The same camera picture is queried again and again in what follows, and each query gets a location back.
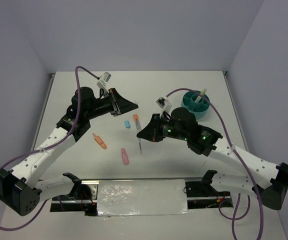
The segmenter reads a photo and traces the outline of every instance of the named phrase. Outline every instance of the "blue object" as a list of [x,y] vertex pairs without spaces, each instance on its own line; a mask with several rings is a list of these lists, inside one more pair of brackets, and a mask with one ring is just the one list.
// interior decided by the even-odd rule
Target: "blue object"
[[130,124],[130,122],[129,122],[128,120],[124,121],[124,123],[125,123],[125,127],[126,127],[127,129],[130,129],[130,128],[131,128],[131,124]]
[[[204,94],[204,97],[207,100],[210,100],[209,97]],[[198,98],[198,95],[194,92],[188,91],[184,94],[182,98],[181,107],[187,108],[188,111],[195,115],[196,120],[201,119],[204,117],[206,112],[208,111],[210,105],[202,98],[199,102],[195,102],[195,100]]]

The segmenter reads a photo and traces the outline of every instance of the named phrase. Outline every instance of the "white table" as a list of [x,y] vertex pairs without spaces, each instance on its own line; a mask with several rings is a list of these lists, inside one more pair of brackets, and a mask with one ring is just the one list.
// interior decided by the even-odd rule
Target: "white table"
[[[91,120],[91,129],[72,148],[67,150],[42,176],[50,179],[70,172],[81,179],[125,179],[125,178],[186,178],[202,177],[207,170],[217,170],[226,174],[240,173],[219,161],[199,156],[188,149],[184,141],[164,139],[160,143],[142,140],[143,154],[139,154],[136,128],[132,115],[137,113],[142,128],[153,113],[159,113],[156,104],[177,88],[208,89],[207,95],[221,113],[233,143],[244,147],[242,134],[234,112],[230,94],[221,71],[113,71],[108,83],[121,96],[138,101],[139,109],[112,117],[110,114]],[[96,80],[85,72],[80,72],[81,86],[91,87],[98,96]],[[38,132],[36,146],[51,133],[55,124],[65,114],[76,90],[74,72],[57,72],[45,112]],[[173,109],[179,107],[184,92],[174,93],[169,100]],[[131,129],[126,129],[124,121],[129,120]],[[210,109],[199,121],[224,134],[215,112]],[[101,149],[94,141],[92,133],[99,135],[107,144]],[[126,148],[130,164],[124,165],[120,149]],[[29,226],[15,232],[0,231],[0,240],[231,240],[231,221],[223,218],[215,208],[195,209],[182,215],[129,216],[129,217],[87,217],[81,212],[50,212],[49,201],[39,217]],[[247,206],[246,197],[241,201],[238,215]],[[223,209],[228,215],[232,208]],[[31,218],[33,213],[20,217],[8,207],[1,225],[17,227]],[[259,208],[255,199],[251,201],[251,211],[244,219],[236,222],[236,233],[240,240],[256,239],[259,229]],[[263,240],[285,240],[285,234],[277,211],[264,207]]]

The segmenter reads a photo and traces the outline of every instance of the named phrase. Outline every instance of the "purple cable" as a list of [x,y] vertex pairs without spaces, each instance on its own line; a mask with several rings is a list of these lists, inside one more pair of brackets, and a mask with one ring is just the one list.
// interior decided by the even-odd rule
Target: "purple cable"
[[[202,96],[200,93],[198,93],[198,92],[196,92],[196,91],[194,91],[192,89],[189,89],[189,88],[178,88],[178,89],[175,89],[175,90],[171,91],[169,94],[167,94],[166,97],[168,98],[170,95],[172,95],[173,93],[176,93],[178,91],[193,92],[196,95],[200,96],[202,99],[204,99],[212,107],[212,109],[215,111],[216,115],[218,116],[218,118],[219,118],[219,120],[220,120],[220,122],[221,122],[221,124],[223,126],[223,129],[224,129],[225,136],[227,138],[228,144],[230,145],[230,147],[232,147],[233,144],[231,142],[228,130],[227,130],[226,126],[225,126],[225,123],[223,121],[222,116],[220,115],[219,111],[215,108],[215,106],[206,97]],[[249,175],[249,178],[251,179],[251,181],[252,181],[252,183],[254,185],[254,190],[255,190],[255,193],[256,193],[256,196],[257,196],[257,201],[258,201],[258,206],[259,206],[259,231],[258,231],[258,235],[257,235],[256,240],[260,240],[261,237],[262,237],[262,234],[263,234],[263,229],[264,229],[264,211],[263,211],[263,203],[262,203],[260,191],[259,191],[259,188],[258,188],[258,186],[256,184],[256,181],[255,181],[255,179],[254,179],[249,167],[244,162],[243,158],[240,156],[240,154],[235,149],[233,150],[233,152],[238,157],[239,161],[242,163],[243,167],[245,168],[247,174]],[[237,213],[237,209],[238,209],[239,204],[240,204],[240,196],[237,198],[234,214],[233,214],[233,217],[232,217],[233,218],[233,220],[232,220],[232,233],[233,233],[233,237],[234,237],[235,240],[237,240],[237,238],[236,238],[236,234],[235,234],[235,230],[234,230],[234,222],[235,222],[235,217],[236,217],[236,213]]]
[[62,209],[62,211],[64,212],[65,210],[64,210],[64,206],[63,206],[60,196],[57,196],[57,200],[59,201],[60,209]]
[[[235,218],[235,221],[236,221],[236,220],[241,220],[241,219],[243,219],[243,218],[249,213],[250,208],[251,208],[251,199],[250,199],[250,196],[247,196],[247,198],[248,198],[248,205],[247,205],[247,209],[246,209],[245,213],[244,213],[242,216]],[[226,215],[222,212],[222,210],[221,210],[222,204],[223,204],[224,202],[227,202],[228,200],[230,200],[230,199],[227,198],[227,199],[224,199],[223,201],[221,201],[220,204],[218,205],[218,210],[219,210],[219,213],[220,213],[224,218],[226,218],[226,219],[228,219],[228,220],[233,220],[233,218],[231,218],[231,217],[229,217],[229,216],[226,216]]]
[[[75,68],[75,77],[76,77],[76,85],[77,85],[77,111],[76,111],[76,117],[75,117],[75,121],[72,125],[72,127],[70,128],[70,130],[68,131],[68,133],[66,134],[66,136],[61,139],[59,142],[57,143],[54,143],[53,145],[50,145],[48,147],[45,147],[44,149],[45,150],[49,150],[51,148],[54,148],[58,145],[60,145],[62,142],[64,142],[74,131],[74,129],[76,128],[76,125],[77,125],[77,122],[79,120],[79,116],[80,116],[80,111],[81,111],[81,89],[80,89],[80,79],[79,79],[79,69],[82,69],[84,70],[85,72],[89,73],[90,75],[92,75],[94,78],[96,79],[99,79],[98,76],[94,75],[93,73],[91,73],[89,70],[87,70],[85,67],[83,66],[77,66]],[[17,157],[14,157],[12,158],[11,160],[7,161],[6,163],[4,163],[1,167],[0,167],[0,170],[5,168],[7,165],[9,165],[10,163],[13,163],[15,162],[16,160],[18,159],[21,159],[21,158],[26,158],[28,157],[29,155],[32,155],[32,154],[36,154],[36,153],[39,153],[40,150],[37,149],[37,150],[33,150],[33,151],[30,151],[30,152],[27,152],[27,153],[24,153],[24,154],[21,154]],[[19,227],[14,227],[14,228],[5,228],[5,227],[2,227],[0,226],[0,230],[3,230],[3,231],[16,231],[16,230],[19,230],[19,229],[22,229],[24,227],[26,227],[27,225],[29,225],[31,222],[34,221],[34,219],[40,214],[40,212],[42,211],[43,207],[45,206],[47,200],[43,202],[42,206],[40,207],[40,209],[38,210],[38,212],[35,214],[35,216],[29,220],[27,223],[25,223],[24,225],[22,226],[19,226]]]

